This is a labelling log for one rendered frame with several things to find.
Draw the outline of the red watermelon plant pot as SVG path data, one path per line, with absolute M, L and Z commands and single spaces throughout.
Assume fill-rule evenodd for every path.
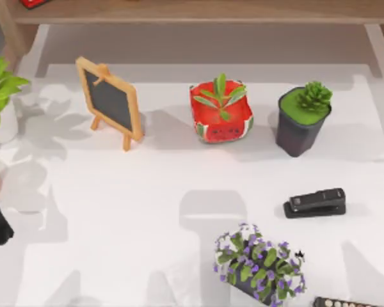
M 189 88 L 194 128 L 206 143 L 236 141 L 252 129 L 254 117 L 246 85 L 220 73 Z

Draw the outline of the wooden framed blackboard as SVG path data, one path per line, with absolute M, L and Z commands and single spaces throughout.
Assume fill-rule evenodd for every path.
M 129 151 L 131 141 L 144 136 L 136 88 L 112 74 L 105 64 L 79 57 L 76 67 L 87 108 L 94 115 L 91 129 L 97 130 L 105 122 L 122 133 L 123 150 Z

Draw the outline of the black pot with green succulent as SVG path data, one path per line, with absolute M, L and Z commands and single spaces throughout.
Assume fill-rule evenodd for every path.
M 311 149 L 332 111 L 332 95 L 319 81 L 310 81 L 284 93 L 278 100 L 276 144 L 291 157 L 299 157 Z

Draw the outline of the purple flower plant pot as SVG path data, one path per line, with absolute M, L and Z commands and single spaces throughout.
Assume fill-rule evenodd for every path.
M 292 253 L 286 241 L 274 244 L 255 224 L 240 223 L 235 232 L 215 240 L 213 271 L 228 283 L 269 307 L 282 307 L 306 290 L 301 251 Z

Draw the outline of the black stapler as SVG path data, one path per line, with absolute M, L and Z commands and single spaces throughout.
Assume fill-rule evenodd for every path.
M 333 188 L 296 195 L 290 197 L 283 208 L 288 219 L 344 215 L 346 194 L 342 188 Z

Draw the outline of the wooden shelf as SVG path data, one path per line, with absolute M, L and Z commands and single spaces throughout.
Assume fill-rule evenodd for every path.
M 378 24 L 384 0 L 49 0 L 28 10 L 0 0 L 0 27 L 14 67 L 30 50 L 41 24 L 112 23 Z

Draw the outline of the white pot with green leaves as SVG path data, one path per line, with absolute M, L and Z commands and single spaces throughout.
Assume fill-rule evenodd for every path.
M 30 81 L 8 70 L 8 62 L 0 57 L 0 145 L 13 140 L 18 131 L 18 119 L 12 97 Z

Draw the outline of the black device with round buttons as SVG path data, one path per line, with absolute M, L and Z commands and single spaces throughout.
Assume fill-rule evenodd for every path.
M 333 299 L 329 297 L 315 298 L 312 307 L 379 307 L 373 304 L 365 304 L 354 301 L 344 301 L 341 299 Z

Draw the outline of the red object on shelf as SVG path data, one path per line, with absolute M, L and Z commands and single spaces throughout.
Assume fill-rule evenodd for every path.
M 50 1 L 52 0 L 19 0 L 21 5 L 28 10 L 38 8 L 39 6 L 47 4 Z

